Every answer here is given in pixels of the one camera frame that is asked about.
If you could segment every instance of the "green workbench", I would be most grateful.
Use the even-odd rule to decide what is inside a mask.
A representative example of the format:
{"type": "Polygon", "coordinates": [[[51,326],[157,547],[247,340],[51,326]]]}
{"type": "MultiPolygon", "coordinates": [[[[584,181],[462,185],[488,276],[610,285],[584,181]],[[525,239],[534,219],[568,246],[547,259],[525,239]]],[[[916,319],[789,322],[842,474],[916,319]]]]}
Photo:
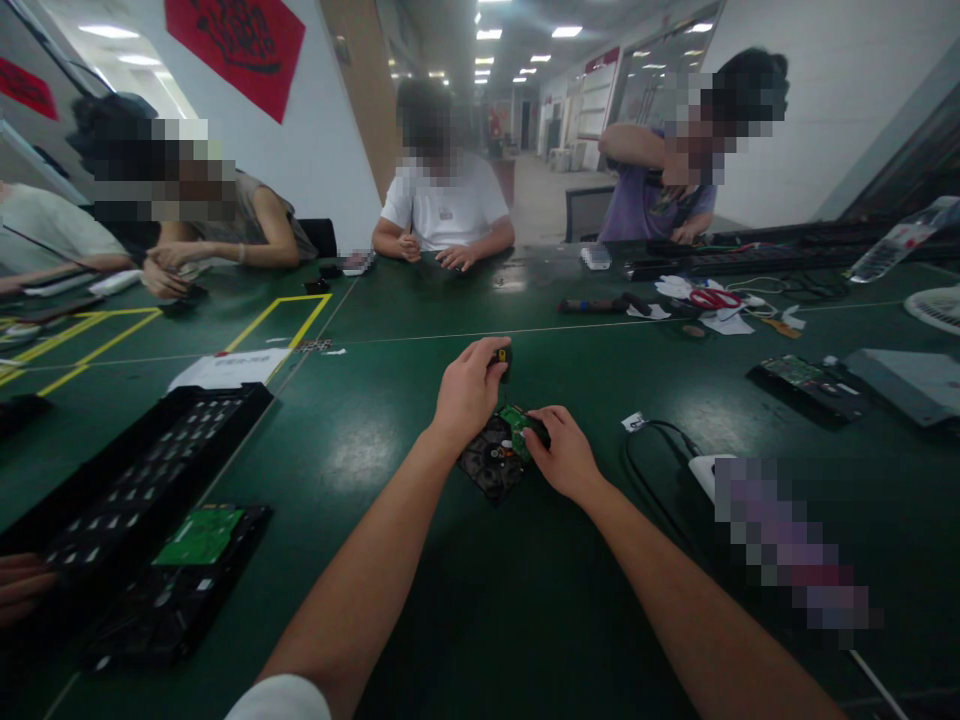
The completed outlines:
{"type": "MultiPolygon", "coordinates": [[[[0,444],[0,529],[151,407],[197,356],[223,350],[274,298],[302,295],[301,283],[315,274],[315,268],[211,270],[199,280],[211,297],[194,314],[158,317],[90,361],[49,395],[54,411],[0,444]]],[[[518,249],[466,276],[427,262],[379,260],[361,278],[333,281],[332,298],[306,338],[329,338],[347,352],[287,361],[270,383],[276,402],[206,498],[266,503],[276,514],[195,655],[166,673],[78,676],[76,655],[90,631],[80,629],[27,678],[10,717],[222,717],[429,423],[443,369],[487,334],[513,338],[509,401],[528,408],[566,405],[601,470],[668,532],[669,523],[622,462],[620,421],[638,410],[682,426],[708,453],[895,459],[899,483],[886,481],[879,492],[863,483],[856,494],[847,483],[845,504],[826,503],[836,516],[843,517],[840,508],[856,518],[843,526],[854,542],[854,530],[869,528],[877,512],[892,532],[888,537],[903,540],[899,548],[881,543],[874,557],[859,538],[852,558],[857,579],[871,586],[871,604],[885,609],[887,626],[862,655],[896,694],[956,687],[960,662],[946,652],[960,646],[954,559],[960,488],[946,482],[958,476],[956,445],[921,433],[886,408],[829,431],[744,377],[758,361],[788,352],[811,360],[842,358],[862,347],[955,352],[956,338],[909,317],[901,305],[913,292],[955,283],[955,276],[927,266],[898,267],[844,300],[805,308],[808,326],[790,340],[756,320],[750,320],[753,335],[696,339],[681,330],[683,321],[560,315],[556,306],[564,298],[613,298],[629,289],[652,299],[649,283],[587,271],[577,246],[518,249]]],[[[154,304],[137,288],[103,309],[154,304]]],[[[293,336],[315,306],[312,299],[280,304],[237,349],[276,347],[264,343],[293,336]]],[[[140,317],[112,316],[63,343],[0,387],[0,398],[48,387],[127,327],[109,323],[129,325],[140,317]]],[[[637,439],[644,478],[662,490],[666,511],[688,525],[709,524],[709,517],[690,516],[694,481],[669,445],[652,433],[637,439]]],[[[774,631],[852,717],[869,717],[880,705],[845,653],[774,631]]],[[[494,509],[454,470],[410,598],[358,715],[529,717],[544,711],[695,717],[587,518],[538,475],[494,509]]]]}

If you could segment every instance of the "plastic bottle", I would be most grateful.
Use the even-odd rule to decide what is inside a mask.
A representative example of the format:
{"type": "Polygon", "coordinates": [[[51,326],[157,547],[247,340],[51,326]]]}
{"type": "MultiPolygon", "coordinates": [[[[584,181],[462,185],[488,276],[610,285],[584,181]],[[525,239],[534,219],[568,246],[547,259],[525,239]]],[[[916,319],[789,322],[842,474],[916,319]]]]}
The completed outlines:
{"type": "Polygon", "coordinates": [[[850,280],[868,283],[882,278],[937,230],[960,222],[960,198],[945,195],[926,210],[905,217],[850,269],[850,280]]]}

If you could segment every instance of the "scissors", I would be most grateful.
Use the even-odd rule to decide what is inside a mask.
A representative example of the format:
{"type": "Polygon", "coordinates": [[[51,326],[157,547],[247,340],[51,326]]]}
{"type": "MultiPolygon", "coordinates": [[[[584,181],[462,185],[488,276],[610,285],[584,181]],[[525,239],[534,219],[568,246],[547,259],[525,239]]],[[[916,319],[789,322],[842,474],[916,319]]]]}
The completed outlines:
{"type": "Polygon", "coordinates": [[[733,293],[713,288],[695,288],[690,292],[690,302],[703,310],[732,310],[743,305],[733,293]]]}

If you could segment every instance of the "white t-shirt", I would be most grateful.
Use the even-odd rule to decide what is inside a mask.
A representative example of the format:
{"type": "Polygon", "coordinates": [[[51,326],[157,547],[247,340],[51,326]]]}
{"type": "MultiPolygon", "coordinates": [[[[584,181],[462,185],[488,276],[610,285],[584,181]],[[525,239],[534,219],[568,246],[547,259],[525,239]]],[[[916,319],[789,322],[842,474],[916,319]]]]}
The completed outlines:
{"type": "Polygon", "coordinates": [[[298,675],[275,675],[243,694],[227,720],[331,720],[317,686],[298,675]]]}
{"type": "Polygon", "coordinates": [[[421,250],[483,239],[510,211],[490,163],[468,152],[459,162],[460,172],[442,185],[415,163],[398,167],[380,217],[402,228],[412,221],[421,250]]]}
{"type": "Polygon", "coordinates": [[[59,195],[29,185],[9,184],[6,189],[6,195],[0,198],[0,275],[51,270],[66,262],[7,227],[71,260],[127,254],[109,230],[59,195]]]}

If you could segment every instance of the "white fan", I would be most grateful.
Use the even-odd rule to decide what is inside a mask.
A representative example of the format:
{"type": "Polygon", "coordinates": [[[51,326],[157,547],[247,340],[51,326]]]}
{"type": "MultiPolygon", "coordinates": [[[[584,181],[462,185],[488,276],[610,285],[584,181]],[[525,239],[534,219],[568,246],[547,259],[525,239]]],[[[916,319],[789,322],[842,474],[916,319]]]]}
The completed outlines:
{"type": "Polygon", "coordinates": [[[908,297],[903,306],[927,325],[960,335],[960,285],[924,290],[908,297]]]}

